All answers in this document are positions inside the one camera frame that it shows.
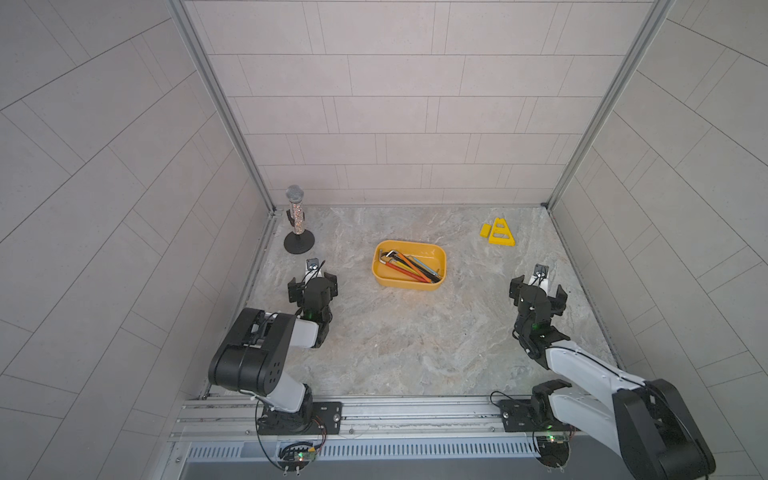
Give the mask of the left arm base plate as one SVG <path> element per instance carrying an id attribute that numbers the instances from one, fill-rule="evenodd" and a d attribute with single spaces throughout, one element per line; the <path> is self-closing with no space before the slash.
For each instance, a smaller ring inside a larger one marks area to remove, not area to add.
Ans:
<path id="1" fill-rule="evenodd" d="M 314 402 L 296 413 L 267 408 L 256 418 L 256 427 L 262 435 L 337 435 L 343 406 L 342 402 Z"/>

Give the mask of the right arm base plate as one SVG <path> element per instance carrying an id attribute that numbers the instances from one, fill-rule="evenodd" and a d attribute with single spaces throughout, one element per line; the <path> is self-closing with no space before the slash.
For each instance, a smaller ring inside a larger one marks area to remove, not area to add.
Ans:
<path id="1" fill-rule="evenodd" d="M 503 398 L 494 401 L 506 433 L 569 432 L 570 427 L 536 411 L 530 399 Z"/>

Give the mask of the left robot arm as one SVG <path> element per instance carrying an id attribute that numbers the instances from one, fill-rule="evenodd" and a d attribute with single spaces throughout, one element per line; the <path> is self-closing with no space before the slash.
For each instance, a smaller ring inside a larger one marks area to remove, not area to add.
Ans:
<path id="1" fill-rule="evenodd" d="M 208 368 L 214 386 L 248 394 L 264 402 L 262 418 L 268 426 L 300 432 L 313 423 L 311 388 L 284 372 L 291 347 L 322 346 L 333 315 L 331 301 L 338 295 L 337 277 L 330 273 L 301 283 L 288 283 L 295 313 L 241 310 Z"/>

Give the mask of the red hex key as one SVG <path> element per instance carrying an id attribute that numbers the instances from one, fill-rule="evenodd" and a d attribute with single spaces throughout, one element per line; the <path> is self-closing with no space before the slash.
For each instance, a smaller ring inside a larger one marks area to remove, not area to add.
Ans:
<path id="1" fill-rule="evenodd" d="M 384 265 L 385 265 L 387 268 L 390 268 L 390 269 L 392 269 L 392 270 L 395 270 L 395 271 L 397 271 L 397 272 L 399 272 L 399 273 L 401 273 L 401 274 L 403 274 L 403 275 L 405 275 L 405 276 L 407 276 L 407 277 L 409 277 L 409 278 L 411 278 L 411 279 L 413 279 L 413 280 L 415 280 L 415 281 L 417 281 L 417 282 L 421 282 L 421 283 L 431 283 L 431 280 L 430 280 L 430 282 L 427 282 L 427 281 L 426 281 L 426 279 L 425 279 L 425 278 L 423 278 L 423 277 L 421 277 L 420 275 L 418 275 L 418 276 L 416 276 L 416 275 L 410 275 L 410 274 L 408 274 L 408 273 L 406 273 L 406 272 L 402 272 L 402 271 L 399 271 L 399 270 L 398 270 L 398 269 L 396 269 L 395 267 L 393 267 L 393 266 L 389 265 L 389 262 L 385 262 L 385 263 L 384 263 Z"/>

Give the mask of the orange hex key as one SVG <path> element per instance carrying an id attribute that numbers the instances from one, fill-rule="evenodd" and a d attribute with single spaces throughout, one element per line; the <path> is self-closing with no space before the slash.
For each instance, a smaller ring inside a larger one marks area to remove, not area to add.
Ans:
<path id="1" fill-rule="evenodd" d="M 398 253 L 397 253 L 395 250 L 392 250 L 392 251 L 388 252 L 388 253 L 387 253 L 387 256 L 388 256 L 389 258 L 393 259 L 393 260 L 396 260 L 396 261 L 400 262 L 400 263 L 401 263 L 401 264 L 403 264 L 403 265 L 407 265 L 407 266 L 408 266 L 408 267 L 410 267 L 412 270 L 414 270 L 416 274 L 418 274 L 418 275 L 420 275 L 421 277 L 425 278 L 427 282 L 430 282 L 430 279 L 429 279 L 429 277 L 428 277 L 428 276 L 427 276 L 427 275 L 426 275 L 426 274 L 425 274 L 425 273 L 424 273 L 422 270 L 420 270 L 418 267 L 416 267 L 416 266 L 415 266 L 415 265 L 414 265 L 414 264 L 413 264 L 413 263 L 412 263 L 410 260 L 408 260 L 407 258 L 405 258 L 405 257 L 402 257 L 402 256 L 401 256 L 400 254 L 398 254 Z"/>

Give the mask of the large black hex key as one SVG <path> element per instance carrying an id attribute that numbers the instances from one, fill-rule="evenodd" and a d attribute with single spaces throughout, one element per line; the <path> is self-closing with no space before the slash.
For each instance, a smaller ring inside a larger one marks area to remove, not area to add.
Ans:
<path id="1" fill-rule="evenodd" d="M 423 280 L 424 276 L 421 271 L 418 270 L 415 265 L 404 257 L 397 254 L 395 251 L 389 251 L 379 254 L 379 261 L 385 265 L 390 266 L 392 269 L 397 270 L 400 273 L 408 275 L 413 278 Z"/>

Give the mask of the black thin hex key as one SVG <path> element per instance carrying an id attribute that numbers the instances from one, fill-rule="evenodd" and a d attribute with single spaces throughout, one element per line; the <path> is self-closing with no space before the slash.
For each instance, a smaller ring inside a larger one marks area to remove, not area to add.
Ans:
<path id="1" fill-rule="evenodd" d="M 432 283 L 439 283 L 442 278 L 435 272 L 422 265 L 417 259 L 411 259 L 410 257 L 396 256 L 396 259 L 401 263 L 408 265 L 414 271 L 418 271 L 422 276 L 426 277 Z"/>

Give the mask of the blue hex key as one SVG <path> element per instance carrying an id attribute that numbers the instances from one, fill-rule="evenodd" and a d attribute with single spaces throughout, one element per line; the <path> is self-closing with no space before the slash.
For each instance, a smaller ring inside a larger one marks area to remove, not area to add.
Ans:
<path id="1" fill-rule="evenodd" d="M 438 269 L 434 269 L 434 268 L 432 268 L 431 266 L 429 266 L 428 264 L 424 263 L 423 261 L 421 261 L 421 260 L 420 260 L 419 258 L 417 258 L 417 257 L 414 257 L 414 256 L 409 256 L 408 258 L 409 258 L 409 259 L 410 259 L 412 262 L 414 262 L 414 263 L 416 263 L 416 264 L 420 265 L 420 266 L 421 266 L 421 267 L 422 267 L 424 270 L 428 271 L 428 272 L 429 272 L 431 275 L 433 275 L 433 276 L 435 276 L 435 277 L 440 277 L 440 278 L 441 278 L 441 274 L 440 274 L 440 272 L 439 272 L 439 270 L 438 270 Z"/>

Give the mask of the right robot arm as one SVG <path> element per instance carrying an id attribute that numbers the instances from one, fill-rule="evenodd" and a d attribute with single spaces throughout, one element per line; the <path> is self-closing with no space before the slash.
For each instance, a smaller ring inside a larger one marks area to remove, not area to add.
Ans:
<path id="1" fill-rule="evenodd" d="M 532 389 L 526 412 L 534 432 L 572 427 L 616 453 L 636 479 L 699 479 L 716 460 L 677 388 L 600 360 L 552 323 L 565 312 L 563 288 L 549 295 L 547 267 L 511 280 L 513 336 L 556 379 Z"/>

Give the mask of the green hex key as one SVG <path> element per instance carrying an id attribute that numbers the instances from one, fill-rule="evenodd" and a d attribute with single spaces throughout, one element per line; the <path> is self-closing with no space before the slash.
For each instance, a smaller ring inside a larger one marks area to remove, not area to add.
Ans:
<path id="1" fill-rule="evenodd" d="M 396 269 L 398 269 L 399 271 L 402 271 L 402 272 L 406 272 L 406 273 L 408 273 L 408 274 L 410 274 L 410 275 L 416 275 L 416 276 L 418 276 L 418 274 L 416 274 L 416 273 L 415 273 L 415 271 L 414 271 L 414 270 L 412 270 L 410 267 L 407 267 L 407 266 L 403 266 L 403 265 L 401 265 L 400 263 L 398 263 L 398 262 L 396 262 L 396 261 L 390 261 L 390 262 L 389 262 L 389 265 L 391 265 L 391 266 L 395 267 L 395 268 L 396 268 Z"/>

